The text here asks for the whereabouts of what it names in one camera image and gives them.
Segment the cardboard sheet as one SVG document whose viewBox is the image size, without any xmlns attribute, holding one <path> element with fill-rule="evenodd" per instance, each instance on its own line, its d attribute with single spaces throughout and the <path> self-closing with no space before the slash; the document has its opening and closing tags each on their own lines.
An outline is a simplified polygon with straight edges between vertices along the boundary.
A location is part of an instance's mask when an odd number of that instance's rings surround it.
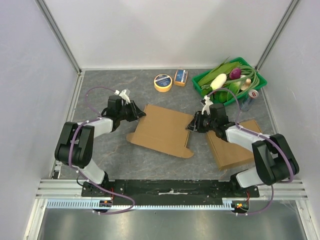
<svg viewBox="0 0 320 240">
<path fill-rule="evenodd" d="M 139 120 L 135 131 L 126 136 L 128 142 L 183 159 L 194 155 L 187 148 L 191 114 L 152 104 L 147 104 L 144 112 L 146 116 Z"/>
</svg>

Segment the brown cardboard box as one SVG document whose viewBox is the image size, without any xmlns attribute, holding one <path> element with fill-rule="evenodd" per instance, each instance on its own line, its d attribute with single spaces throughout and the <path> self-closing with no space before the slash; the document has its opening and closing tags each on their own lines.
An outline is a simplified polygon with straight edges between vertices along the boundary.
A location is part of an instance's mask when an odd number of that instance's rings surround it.
<svg viewBox="0 0 320 240">
<path fill-rule="evenodd" d="M 205 134 L 219 171 L 254 163 L 254 155 L 249 150 L 218 138 L 214 131 Z"/>
</svg>

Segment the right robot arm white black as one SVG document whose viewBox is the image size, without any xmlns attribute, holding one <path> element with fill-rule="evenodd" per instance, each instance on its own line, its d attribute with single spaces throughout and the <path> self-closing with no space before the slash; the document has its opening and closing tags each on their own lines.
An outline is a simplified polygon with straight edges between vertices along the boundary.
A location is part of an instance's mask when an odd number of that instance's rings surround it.
<svg viewBox="0 0 320 240">
<path fill-rule="evenodd" d="M 255 167 L 238 172 L 230 178 L 229 191 L 235 197 L 242 196 L 252 186 L 291 182 L 300 171 L 282 134 L 257 133 L 229 121 L 222 103 L 211 104 L 196 111 L 186 129 L 196 133 L 213 131 L 219 139 L 253 153 Z"/>
</svg>

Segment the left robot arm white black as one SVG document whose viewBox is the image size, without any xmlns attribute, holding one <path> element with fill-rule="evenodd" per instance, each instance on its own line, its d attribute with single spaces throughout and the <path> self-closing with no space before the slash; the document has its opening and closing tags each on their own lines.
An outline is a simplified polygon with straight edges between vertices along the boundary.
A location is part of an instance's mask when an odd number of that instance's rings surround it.
<svg viewBox="0 0 320 240">
<path fill-rule="evenodd" d="M 121 121 L 133 122 L 147 114 L 133 100 L 113 95 L 108 98 L 107 107 L 92 120 L 82 123 L 66 122 L 60 133 L 54 157 L 93 183 L 92 191 L 99 197 L 110 191 L 108 174 L 93 160 L 94 139 L 114 132 Z"/>
</svg>

